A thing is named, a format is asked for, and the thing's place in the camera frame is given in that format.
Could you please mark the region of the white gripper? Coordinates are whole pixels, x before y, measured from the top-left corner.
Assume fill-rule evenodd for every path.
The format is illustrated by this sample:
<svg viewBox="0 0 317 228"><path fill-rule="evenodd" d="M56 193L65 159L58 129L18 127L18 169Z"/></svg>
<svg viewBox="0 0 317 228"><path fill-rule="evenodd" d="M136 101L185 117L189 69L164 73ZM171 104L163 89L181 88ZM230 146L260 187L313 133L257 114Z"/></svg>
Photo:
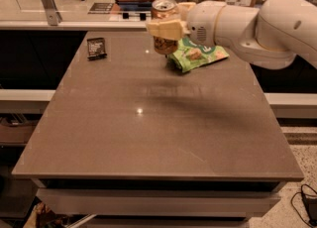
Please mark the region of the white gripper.
<svg viewBox="0 0 317 228"><path fill-rule="evenodd" d="M228 42L217 35L217 26L221 11L227 6L225 2L204 1L181 2L177 4L180 19L153 19L146 24L153 37L168 40L180 40L189 34L189 39L197 45L206 47L228 46Z"/></svg>

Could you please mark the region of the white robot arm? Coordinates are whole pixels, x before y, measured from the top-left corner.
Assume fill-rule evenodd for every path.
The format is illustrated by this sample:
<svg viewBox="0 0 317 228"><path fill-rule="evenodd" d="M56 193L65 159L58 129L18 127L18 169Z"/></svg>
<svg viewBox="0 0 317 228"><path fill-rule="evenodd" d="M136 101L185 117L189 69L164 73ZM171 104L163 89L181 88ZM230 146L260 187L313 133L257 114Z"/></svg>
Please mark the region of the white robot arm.
<svg viewBox="0 0 317 228"><path fill-rule="evenodd" d="M154 37L188 37L206 47L222 46L240 59L282 69L297 56L317 67L317 7L305 0L266 0L261 7L222 1L180 3L174 15L147 23Z"/></svg>

